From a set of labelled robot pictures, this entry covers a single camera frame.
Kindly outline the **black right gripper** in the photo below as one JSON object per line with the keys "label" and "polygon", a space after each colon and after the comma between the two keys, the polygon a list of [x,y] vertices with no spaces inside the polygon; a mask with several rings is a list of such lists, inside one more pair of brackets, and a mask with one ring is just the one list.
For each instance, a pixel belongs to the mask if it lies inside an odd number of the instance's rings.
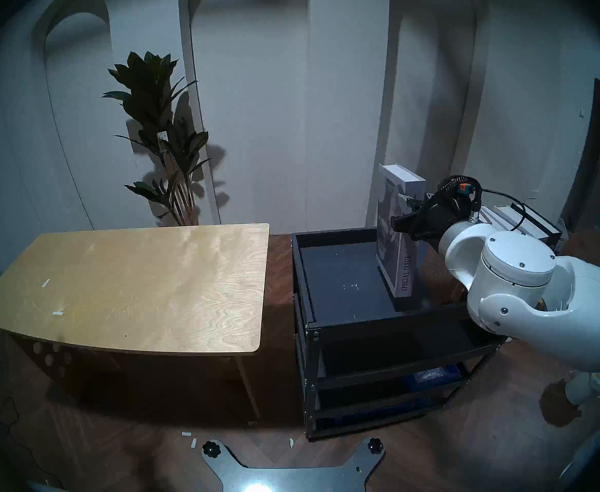
{"label": "black right gripper", "polygon": [[479,223],[479,188],[439,188],[425,200],[424,186],[410,186],[408,191],[395,188],[397,210],[412,213],[390,217],[390,228],[413,241],[424,241],[435,251],[452,227]]}

